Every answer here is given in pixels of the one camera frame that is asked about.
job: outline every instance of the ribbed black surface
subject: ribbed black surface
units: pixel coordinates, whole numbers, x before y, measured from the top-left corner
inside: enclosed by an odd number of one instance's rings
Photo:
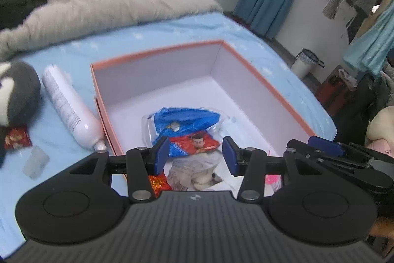
[[[163,192],[130,208],[114,230],[82,245],[28,241],[11,263],[374,263],[364,243],[319,248],[277,231],[257,205],[230,192]]]

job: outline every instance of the pink item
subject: pink item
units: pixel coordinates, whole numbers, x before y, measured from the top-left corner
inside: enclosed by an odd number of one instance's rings
[[[268,174],[265,176],[266,184],[273,184],[280,180],[280,175]]]
[[[390,145],[384,139],[373,141],[372,143],[370,143],[370,145],[367,146],[367,148],[393,157],[393,155],[391,154]]]

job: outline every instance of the white bucket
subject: white bucket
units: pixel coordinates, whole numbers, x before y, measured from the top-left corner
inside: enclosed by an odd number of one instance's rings
[[[312,53],[310,50],[303,49],[298,55],[294,62],[291,70],[297,75],[297,77],[302,80],[306,75],[312,70],[315,65],[320,65],[324,67],[324,63],[318,59],[318,57]]]

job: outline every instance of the open box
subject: open box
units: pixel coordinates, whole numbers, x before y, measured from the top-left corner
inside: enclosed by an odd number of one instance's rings
[[[269,155],[282,155],[291,139],[307,142],[314,135],[280,93],[222,40],[124,55],[92,64],[91,72],[115,155],[144,146],[142,119],[163,107],[223,111]]]

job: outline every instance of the red snack wrapper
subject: red snack wrapper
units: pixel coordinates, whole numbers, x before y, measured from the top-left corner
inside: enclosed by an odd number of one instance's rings
[[[32,145],[26,126],[16,127],[9,131],[5,137],[4,148],[6,150],[21,149]]]
[[[170,137],[170,142],[183,155],[193,155],[213,151],[220,143],[214,140],[206,131],[198,131],[191,135]]]
[[[149,176],[149,181],[156,197],[159,196],[161,191],[172,191],[171,186],[167,183],[167,178],[164,173],[161,173],[158,176]]]

